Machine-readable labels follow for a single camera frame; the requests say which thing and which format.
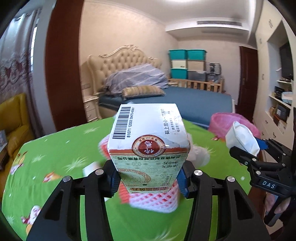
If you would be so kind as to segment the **striped gold pillow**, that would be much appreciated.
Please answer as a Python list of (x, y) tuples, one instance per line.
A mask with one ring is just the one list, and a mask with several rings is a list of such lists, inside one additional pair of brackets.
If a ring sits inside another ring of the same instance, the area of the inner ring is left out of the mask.
[(123, 99), (164, 96), (165, 94), (166, 93), (159, 87), (150, 85), (126, 87), (121, 92), (121, 96)]

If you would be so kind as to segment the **cream bedside table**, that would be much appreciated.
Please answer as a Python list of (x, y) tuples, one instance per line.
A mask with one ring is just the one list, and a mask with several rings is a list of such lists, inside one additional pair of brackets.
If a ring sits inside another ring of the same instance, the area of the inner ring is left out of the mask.
[(83, 96), (84, 110), (87, 122), (97, 121), (102, 119), (98, 108), (98, 96), (87, 95)]

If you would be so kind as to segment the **beige storage bin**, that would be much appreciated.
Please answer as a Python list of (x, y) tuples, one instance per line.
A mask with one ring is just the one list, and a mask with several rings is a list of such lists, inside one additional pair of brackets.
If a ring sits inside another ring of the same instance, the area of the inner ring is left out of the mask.
[(187, 60), (187, 69), (189, 71), (204, 71), (205, 70), (205, 61)]

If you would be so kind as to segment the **patterned lace curtain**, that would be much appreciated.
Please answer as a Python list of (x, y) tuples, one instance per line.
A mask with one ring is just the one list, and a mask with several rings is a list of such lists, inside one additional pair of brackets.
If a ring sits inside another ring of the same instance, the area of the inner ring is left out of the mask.
[(32, 49), (40, 9), (13, 18), (1, 37), (1, 102), (32, 95)]

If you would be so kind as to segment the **black safe on shelf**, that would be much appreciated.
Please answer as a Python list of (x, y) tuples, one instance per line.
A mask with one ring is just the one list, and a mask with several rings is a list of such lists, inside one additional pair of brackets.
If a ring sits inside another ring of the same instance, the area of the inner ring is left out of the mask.
[(290, 114), (290, 109), (286, 108), (281, 104), (277, 104), (275, 108), (275, 116), (277, 116), (279, 120), (286, 122), (289, 117), (289, 114)]

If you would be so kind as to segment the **white built-in cabinet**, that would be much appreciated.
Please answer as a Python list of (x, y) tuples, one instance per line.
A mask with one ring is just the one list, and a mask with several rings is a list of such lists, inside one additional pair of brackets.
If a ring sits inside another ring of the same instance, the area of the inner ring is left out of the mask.
[(290, 110), (285, 130), (273, 121), (269, 109), (282, 104), (274, 96), (274, 87), (282, 75), (280, 47), (289, 42), (292, 51), (293, 68), (295, 68), (295, 33), (288, 22), (269, 1), (263, 1), (259, 24), (255, 32), (258, 53), (258, 90), (253, 121), (263, 138), (273, 138), (290, 149), (293, 146), (293, 109)]

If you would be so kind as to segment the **teal storage bin top right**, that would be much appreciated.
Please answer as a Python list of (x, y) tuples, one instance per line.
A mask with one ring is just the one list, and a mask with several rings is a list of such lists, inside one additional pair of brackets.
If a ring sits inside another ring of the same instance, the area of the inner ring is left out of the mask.
[(207, 51), (203, 49), (188, 49), (187, 57), (188, 60), (205, 61)]

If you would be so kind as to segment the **red pink foam fruit net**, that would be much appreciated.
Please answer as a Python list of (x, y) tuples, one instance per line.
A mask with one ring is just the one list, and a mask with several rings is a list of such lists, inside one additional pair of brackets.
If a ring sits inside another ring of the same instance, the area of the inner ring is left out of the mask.
[(109, 141), (109, 135), (104, 137), (98, 144), (99, 152), (100, 152), (100, 154), (102, 154), (102, 156), (104, 156), (106, 158), (106, 160), (111, 159), (110, 154), (107, 149), (108, 141)]

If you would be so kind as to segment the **teal storage bin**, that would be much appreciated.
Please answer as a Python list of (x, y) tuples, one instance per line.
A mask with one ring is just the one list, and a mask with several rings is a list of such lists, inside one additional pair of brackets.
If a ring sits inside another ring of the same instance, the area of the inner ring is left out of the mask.
[(174, 79), (187, 79), (187, 69), (186, 68), (171, 68), (171, 78)]
[(203, 49), (188, 49), (187, 57), (188, 60), (205, 61), (207, 51)]
[(171, 60), (187, 60), (187, 50), (186, 49), (169, 50), (169, 55), (170, 55)]

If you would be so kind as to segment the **dark wood door frame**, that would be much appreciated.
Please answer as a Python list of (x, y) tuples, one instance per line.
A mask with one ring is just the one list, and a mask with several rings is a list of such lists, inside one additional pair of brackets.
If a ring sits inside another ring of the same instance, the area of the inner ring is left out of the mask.
[(56, 1), (45, 47), (45, 78), (49, 106), (57, 131), (85, 124), (79, 33), (83, 1)]

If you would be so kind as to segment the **white tissue bundle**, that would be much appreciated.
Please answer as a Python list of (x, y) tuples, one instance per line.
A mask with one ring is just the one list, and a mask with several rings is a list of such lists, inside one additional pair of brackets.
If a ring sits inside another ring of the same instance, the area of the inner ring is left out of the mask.
[(260, 151), (259, 144), (250, 129), (235, 121), (225, 136), (226, 145), (230, 149), (238, 147), (254, 156)]

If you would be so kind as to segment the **houndstooth bag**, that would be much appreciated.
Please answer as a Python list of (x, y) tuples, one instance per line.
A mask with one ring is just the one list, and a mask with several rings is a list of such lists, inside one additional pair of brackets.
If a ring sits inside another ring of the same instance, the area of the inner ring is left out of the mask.
[(221, 71), (222, 71), (221, 64), (214, 63), (214, 62), (206, 62), (205, 71), (206, 71), (206, 74), (221, 75)]

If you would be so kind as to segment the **white storage bin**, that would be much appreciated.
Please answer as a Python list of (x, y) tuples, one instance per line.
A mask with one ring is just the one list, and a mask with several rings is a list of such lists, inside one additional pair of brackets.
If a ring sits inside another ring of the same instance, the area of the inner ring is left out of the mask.
[(172, 60), (171, 61), (172, 68), (183, 68), (187, 69), (187, 61), (186, 60)]

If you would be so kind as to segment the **teal storage bin top left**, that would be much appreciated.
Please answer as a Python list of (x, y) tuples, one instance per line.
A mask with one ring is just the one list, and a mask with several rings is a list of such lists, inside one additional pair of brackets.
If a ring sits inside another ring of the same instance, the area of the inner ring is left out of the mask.
[(186, 49), (169, 50), (169, 55), (170, 55), (171, 60), (187, 60), (187, 50)]

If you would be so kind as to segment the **green cartoon medicine carton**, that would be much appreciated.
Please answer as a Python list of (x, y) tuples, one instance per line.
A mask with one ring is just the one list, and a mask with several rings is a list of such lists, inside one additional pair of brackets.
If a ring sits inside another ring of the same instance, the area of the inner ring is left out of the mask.
[(165, 193), (190, 151), (174, 103), (122, 104), (107, 150), (129, 193)]

